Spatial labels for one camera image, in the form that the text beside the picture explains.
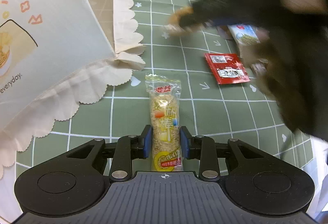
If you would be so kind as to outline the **sesame rice bar packet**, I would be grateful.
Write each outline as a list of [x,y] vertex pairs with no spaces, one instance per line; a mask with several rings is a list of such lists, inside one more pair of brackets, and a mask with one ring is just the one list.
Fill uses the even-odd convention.
[[158,74],[145,76],[150,97],[153,171],[182,171],[180,144],[181,81]]

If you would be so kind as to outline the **round pastry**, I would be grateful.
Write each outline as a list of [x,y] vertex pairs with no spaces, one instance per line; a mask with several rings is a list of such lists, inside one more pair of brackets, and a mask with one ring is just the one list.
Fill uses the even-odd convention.
[[199,31],[202,23],[195,22],[194,10],[191,6],[183,7],[173,13],[162,29],[172,36],[185,36]]

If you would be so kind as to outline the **blue seaweed snack bag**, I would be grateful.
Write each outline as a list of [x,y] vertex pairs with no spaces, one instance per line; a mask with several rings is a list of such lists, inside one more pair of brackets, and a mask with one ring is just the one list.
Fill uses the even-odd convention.
[[240,56],[244,47],[260,43],[260,40],[250,25],[228,25],[228,29],[237,44]]

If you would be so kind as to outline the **small red sachet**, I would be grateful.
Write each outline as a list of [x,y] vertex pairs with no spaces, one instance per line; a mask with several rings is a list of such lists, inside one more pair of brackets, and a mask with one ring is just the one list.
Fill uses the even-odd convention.
[[237,54],[205,54],[205,60],[219,85],[250,82]]

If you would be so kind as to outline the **white mesh food cover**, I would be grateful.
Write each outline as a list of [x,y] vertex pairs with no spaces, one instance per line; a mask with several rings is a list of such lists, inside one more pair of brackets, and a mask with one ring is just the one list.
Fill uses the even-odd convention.
[[145,66],[132,0],[1,0],[1,168]]

